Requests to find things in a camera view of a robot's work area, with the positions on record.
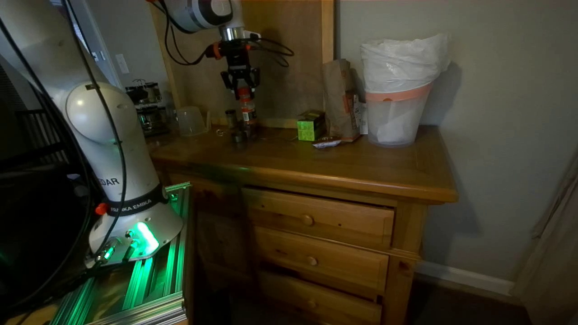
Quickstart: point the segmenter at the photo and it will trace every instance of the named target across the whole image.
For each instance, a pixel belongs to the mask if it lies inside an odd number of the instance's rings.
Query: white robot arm
[[[166,5],[188,32],[223,26],[224,40],[240,37],[241,31],[244,37],[239,1],[170,0]],[[121,203],[123,169],[113,129],[66,20],[48,0],[0,0],[0,8],[9,35],[62,113],[108,198],[106,213],[90,232],[92,252],[108,264],[122,262],[126,252],[129,260],[152,256],[179,233],[182,221],[168,205],[132,101],[107,83],[84,50],[124,151],[126,191]],[[35,85],[5,35],[0,35],[0,55]]]

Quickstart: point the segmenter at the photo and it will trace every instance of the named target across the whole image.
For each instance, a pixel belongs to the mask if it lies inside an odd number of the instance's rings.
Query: green box
[[[299,116],[299,120],[297,121],[299,140],[315,141],[321,138],[326,130],[325,112],[308,110]]]

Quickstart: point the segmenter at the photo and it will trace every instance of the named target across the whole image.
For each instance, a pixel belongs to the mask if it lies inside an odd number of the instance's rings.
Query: plastic bag
[[[426,39],[372,40],[361,45],[367,93],[397,93],[422,87],[447,69],[448,34]]]

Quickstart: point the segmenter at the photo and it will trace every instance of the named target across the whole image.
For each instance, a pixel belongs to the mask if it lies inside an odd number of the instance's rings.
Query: black band
[[[215,14],[215,12],[213,11],[213,7],[211,6],[211,3],[213,1],[214,0],[201,0],[198,2],[201,16],[203,16],[203,18],[207,21],[207,23],[213,26],[220,26],[231,21],[233,19],[233,4],[231,3],[231,0],[229,0],[229,6],[231,6],[231,13],[226,16],[219,16]]]
[[[124,201],[123,210],[120,212],[120,216],[130,216],[135,213],[143,212],[146,209],[152,208],[157,203],[167,204],[169,202],[168,197],[164,195],[162,184],[159,183],[152,191],[145,195],[141,195],[138,198],[132,200]],[[116,216],[118,209],[120,208],[120,202],[107,202],[109,208],[106,213],[109,216]]]

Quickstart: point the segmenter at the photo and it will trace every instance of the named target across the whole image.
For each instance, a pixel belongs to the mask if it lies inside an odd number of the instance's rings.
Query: metal frame
[[[124,299],[123,311],[87,325],[169,325],[187,319],[183,296],[183,267],[190,186],[187,182],[166,187],[171,204],[177,214],[183,218],[184,226],[169,246],[163,296],[143,304],[150,287],[153,266],[157,257],[136,261]],[[94,301],[96,289],[95,279],[91,278],[78,289],[67,294],[50,325],[84,325]]]

